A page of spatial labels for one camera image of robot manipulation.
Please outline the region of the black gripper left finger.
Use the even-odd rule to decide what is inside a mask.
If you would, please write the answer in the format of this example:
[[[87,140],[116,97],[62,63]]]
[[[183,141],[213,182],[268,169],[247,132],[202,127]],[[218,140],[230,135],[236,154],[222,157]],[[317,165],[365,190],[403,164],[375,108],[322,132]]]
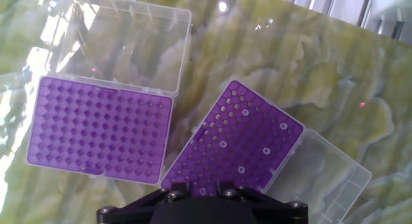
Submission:
[[[171,188],[161,188],[125,207],[108,205],[96,212],[97,223],[132,224],[150,223],[153,215],[172,201],[190,197],[190,184],[173,183]]]

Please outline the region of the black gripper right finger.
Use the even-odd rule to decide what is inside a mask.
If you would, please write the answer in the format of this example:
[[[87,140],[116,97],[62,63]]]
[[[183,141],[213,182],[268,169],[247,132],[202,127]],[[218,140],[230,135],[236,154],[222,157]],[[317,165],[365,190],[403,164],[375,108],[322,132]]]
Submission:
[[[308,224],[308,205],[301,201],[283,203],[253,188],[236,187],[231,181],[217,183],[217,197],[246,208],[257,223]]]

